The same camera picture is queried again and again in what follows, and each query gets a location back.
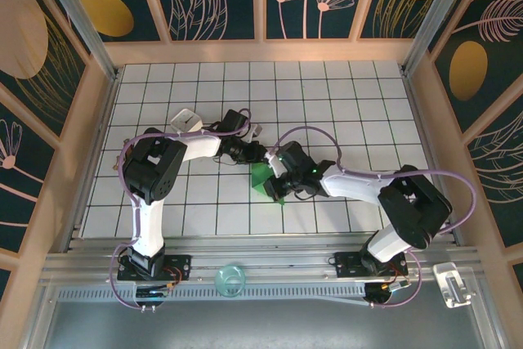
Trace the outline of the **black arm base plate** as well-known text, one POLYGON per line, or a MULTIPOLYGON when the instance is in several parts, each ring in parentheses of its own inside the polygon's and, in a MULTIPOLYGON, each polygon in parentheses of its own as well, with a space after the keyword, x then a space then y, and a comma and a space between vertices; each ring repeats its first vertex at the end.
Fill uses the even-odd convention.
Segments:
POLYGON ((190 278, 190 255, 166 255, 155 277, 139 272, 127 255, 119 259, 117 281, 187 281, 190 278))
POLYGON ((389 262, 380 262, 359 252, 338 252, 333 255, 338 278, 393 277, 409 274, 404 253, 395 255, 389 262))

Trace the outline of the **clear green glass bowl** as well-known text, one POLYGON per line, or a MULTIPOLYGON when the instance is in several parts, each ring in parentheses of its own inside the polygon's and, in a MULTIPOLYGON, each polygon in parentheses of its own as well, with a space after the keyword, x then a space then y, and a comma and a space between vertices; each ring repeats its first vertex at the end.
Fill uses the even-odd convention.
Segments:
POLYGON ((215 275, 214 285, 216 291, 226 298, 235 298, 243 291, 246 284, 246 276, 243 269, 236 265, 222 267, 215 275))

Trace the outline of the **aluminium frame post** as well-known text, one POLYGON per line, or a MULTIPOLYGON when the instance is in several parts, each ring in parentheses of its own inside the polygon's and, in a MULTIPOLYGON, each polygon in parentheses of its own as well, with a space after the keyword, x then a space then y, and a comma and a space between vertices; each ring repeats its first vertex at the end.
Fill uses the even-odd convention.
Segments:
POLYGON ((117 68, 110 59, 100 35, 94 29, 80 0, 60 0, 60 3, 69 13, 73 24, 76 26, 83 41, 89 47, 92 55, 94 55, 104 74, 111 82, 114 82, 117 76, 117 68))
POLYGON ((438 29, 444 24, 448 16, 453 15, 451 9, 456 3, 458 3, 458 0, 432 1, 401 66, 402 75, 405 78, 410 78, 413 75, 438 29))

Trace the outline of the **grey metal sheet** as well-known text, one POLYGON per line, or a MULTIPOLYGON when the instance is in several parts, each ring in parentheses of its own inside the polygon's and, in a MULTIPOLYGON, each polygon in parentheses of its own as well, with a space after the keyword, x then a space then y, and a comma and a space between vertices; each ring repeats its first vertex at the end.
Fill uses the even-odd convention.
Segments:
POLYGON ((168 302, 140 313, 112 302, 56 302, 29 349, 505 349, 470 307, 422 295, 397 309, 320 300, 168 302))

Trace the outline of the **green paper sheet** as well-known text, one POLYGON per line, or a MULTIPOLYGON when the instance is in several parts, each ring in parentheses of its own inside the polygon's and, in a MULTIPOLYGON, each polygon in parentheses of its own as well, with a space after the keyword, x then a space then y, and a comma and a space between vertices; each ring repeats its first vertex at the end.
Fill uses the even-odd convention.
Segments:
POLYGON ((268 164, 265 163, 252 163, 250 166, 251 170, 251 187, 254 194, 262 202, 274 203, 275 201, 266 193, 264 189, 264 183, 272 175, 273 171, 268 164))

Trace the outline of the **clear acrylic holder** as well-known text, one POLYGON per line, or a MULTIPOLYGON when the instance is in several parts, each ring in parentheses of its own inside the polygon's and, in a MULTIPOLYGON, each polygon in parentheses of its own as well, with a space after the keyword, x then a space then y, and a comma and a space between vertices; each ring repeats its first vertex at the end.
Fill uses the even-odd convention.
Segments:
POLYGON ((432 267, 444 304, 449 309, 470 306, 476 296, 467 287, 466 278, 473 276, 474 270, 468 266, 457 266, 454 262, 443 262, 432 267))

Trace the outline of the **black controller board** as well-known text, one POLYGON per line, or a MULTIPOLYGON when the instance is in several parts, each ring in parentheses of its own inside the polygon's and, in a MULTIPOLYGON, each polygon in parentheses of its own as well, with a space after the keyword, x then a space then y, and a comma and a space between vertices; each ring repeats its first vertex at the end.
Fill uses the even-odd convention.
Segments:
POLYGON ((409 283, 406 280, 394 283, 365 283, 364 300, 368 303, 382 305, 390 300, 394 292, 407 287, 409 287, 409 283))
POLYGON ((165 298, 169 293, 166 286, 141 286, 136 288, 135 299, 142 301, 158 301, 165 298))

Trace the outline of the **white square clock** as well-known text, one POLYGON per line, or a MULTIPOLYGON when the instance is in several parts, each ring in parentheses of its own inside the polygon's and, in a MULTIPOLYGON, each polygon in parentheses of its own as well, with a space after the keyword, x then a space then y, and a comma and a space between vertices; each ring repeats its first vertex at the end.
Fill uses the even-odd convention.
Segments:
POLYGON ((203 121, 193 110, 184 108, 171 119, 170 127, 178 133, 197 132, 203 127, 203 121))

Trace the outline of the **aluminium table rail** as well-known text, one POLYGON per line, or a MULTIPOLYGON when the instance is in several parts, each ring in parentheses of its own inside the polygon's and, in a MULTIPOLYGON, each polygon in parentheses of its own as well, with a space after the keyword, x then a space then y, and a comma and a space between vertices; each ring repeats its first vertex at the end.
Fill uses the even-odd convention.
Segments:
MULTIPOLYGON (((241 266, 248 282, 255 284, 321 282, 337 278, 329 264, 335 252, 360 250, 367 233, 281 234, 281 235, 204 235, 180 236, 165 240, 168 254, 191 257, 192 284, 210 284, 225 265, 241 266)), ((72 239, 67 253, 47 255, 38 277, 41 284, 105 284, 110 258, 119 239, 72 239)), ((451 235, 438 236, 422 251, 408 257, 412 278, 433 279, 432 267, 454 262, 467 277, 485 276, 479 253, 472 246, 459 247, 451 235)))

